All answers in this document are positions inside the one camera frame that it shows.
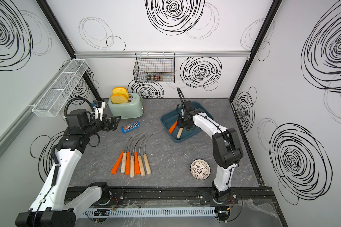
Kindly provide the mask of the wooden handled sickle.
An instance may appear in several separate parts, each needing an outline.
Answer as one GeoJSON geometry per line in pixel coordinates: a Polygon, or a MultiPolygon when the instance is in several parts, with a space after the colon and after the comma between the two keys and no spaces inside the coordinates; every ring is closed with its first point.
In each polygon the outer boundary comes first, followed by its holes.
{"type": "Polygon", "coordinates": [[[178,133],[177,133],[177,136],[176,136],[176,138],[177,138],[178,140],[181,138],[182,133],[183,133],[183,128],[180,128],[179,131],[178,131],[178,133]]]}

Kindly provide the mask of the orange handled sickle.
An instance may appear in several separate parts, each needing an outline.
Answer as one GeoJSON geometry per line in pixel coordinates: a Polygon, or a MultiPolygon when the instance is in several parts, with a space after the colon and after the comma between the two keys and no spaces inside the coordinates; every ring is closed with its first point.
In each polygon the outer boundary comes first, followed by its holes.
{"type": "Polygon", "coordinates": [[[169,134],[172,134],[172,133],[173,133],[174,129],[175,129],[176,126],[177,126],[177,123],[178,123],[178,121],[176,120],[175,123],[170,127],[170,129],[168,130],[168,133],[169,133],[169,134]]]}

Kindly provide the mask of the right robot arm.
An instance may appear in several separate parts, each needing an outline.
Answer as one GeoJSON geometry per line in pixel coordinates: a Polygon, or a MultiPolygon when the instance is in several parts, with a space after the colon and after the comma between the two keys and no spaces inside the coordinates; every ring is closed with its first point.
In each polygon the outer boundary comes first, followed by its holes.
{"type": "Polygon", "coordinates": [[[232,176],[243,158],[238,133],[234,128],[228,129],[218,124],[201,109],[195,109],[191,101],[182,100],[177,108],[181,108],[181,111],[177,112],[178,127],[186,130],[199,127],[212,139],[217,174],[212,183],[211,193],[214,201],[221,203],[232,195],[232,176]]]}

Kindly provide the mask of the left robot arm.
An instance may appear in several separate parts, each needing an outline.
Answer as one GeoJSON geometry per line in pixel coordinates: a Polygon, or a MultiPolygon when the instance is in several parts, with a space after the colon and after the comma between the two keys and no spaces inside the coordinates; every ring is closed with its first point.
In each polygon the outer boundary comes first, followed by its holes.
{"type": "Polygon", "coordinates": [[[83,99],[90,106],[86,109],[69,111],[69,106],[77,101],[73,98],[64,107],[67,128],[60,141],[50,148],[53,166],[35,201],[27,212],[19,213],[17,227],[73,227],[77,219],[94,203],[111,200],[106,182],[91,183],[72,199],[65,202],[65,196],[74,170],[81,159],[91,137],[100,131],[114,131],[120,116],[107,118],[103,113],[104,104],[83,99]]]}

